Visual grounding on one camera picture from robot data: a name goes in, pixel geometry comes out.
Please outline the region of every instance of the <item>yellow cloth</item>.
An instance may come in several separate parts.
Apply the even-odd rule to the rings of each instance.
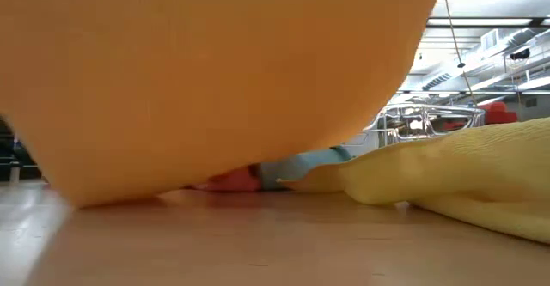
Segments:
[[[339,143],[436,0],[0,0],[0,113],[73,204]]]
[[[550,244],[550,119],[400,143],[283,183],[303,192],[344,190],[363,204],[409,201]]]

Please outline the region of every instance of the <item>rope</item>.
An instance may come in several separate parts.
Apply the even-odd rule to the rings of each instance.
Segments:
[[[462,66],[462,68],[464,68],[461,52],[458,50],[458,43],[456,42],[455,28],[453,27],[453,20],[450,17],[450,8],[449,8],[448,0],[445,0],[445,6],[447,7],[447,15],[449,16],[450,32],[453,34],[453,42],[455,43],[456,55],[458,56],[458,61],[460,63],[459,66]],[[474,102],[475,107],[478,108],[478,101],[474,97],[474,92],[472,91],[472,87],[470,86],[470,81],[468,80],[468,76],[466,76],[466,71],[464,71],[464,69],[462,69],[462,76],[464,76],[464,80],[466,80],[467,90],[470,92],[470,97],[472,97],[472,101]]]

